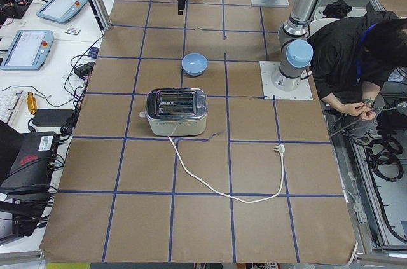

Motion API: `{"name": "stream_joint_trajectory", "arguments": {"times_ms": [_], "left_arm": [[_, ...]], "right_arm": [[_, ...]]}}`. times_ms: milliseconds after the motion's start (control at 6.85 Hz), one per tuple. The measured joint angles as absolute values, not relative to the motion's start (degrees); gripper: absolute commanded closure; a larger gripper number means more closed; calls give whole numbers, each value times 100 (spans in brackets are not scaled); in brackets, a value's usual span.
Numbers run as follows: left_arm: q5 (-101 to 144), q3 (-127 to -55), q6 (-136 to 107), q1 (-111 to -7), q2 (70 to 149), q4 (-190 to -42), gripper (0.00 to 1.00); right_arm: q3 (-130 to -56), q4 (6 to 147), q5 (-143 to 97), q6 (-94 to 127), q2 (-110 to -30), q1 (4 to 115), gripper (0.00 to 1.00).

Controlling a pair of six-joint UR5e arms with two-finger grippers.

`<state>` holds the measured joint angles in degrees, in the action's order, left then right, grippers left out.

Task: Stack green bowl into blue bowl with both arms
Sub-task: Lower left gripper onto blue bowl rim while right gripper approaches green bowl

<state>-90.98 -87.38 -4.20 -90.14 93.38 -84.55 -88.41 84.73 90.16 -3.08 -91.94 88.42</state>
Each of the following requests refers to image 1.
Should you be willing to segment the person right hand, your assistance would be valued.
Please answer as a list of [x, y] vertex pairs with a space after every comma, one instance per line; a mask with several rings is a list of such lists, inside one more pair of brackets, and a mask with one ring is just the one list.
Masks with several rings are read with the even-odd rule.
[[349, 103], [343, 104], [340, 111], [346, 115], [359, 116], [364, 111], [364, 108], [363, 103]]

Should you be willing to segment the person left hand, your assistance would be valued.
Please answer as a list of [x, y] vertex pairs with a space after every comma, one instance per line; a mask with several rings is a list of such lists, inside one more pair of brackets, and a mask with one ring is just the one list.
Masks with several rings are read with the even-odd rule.
[[364, 105], [362, 107], [362, 113], [360, 114], [359, 117], [362, 121], [370, 121], [370, 120], [375, 119], [376, 112], [375, 112], [372, 104], [370, 104], [369, 102], [364, 103]]

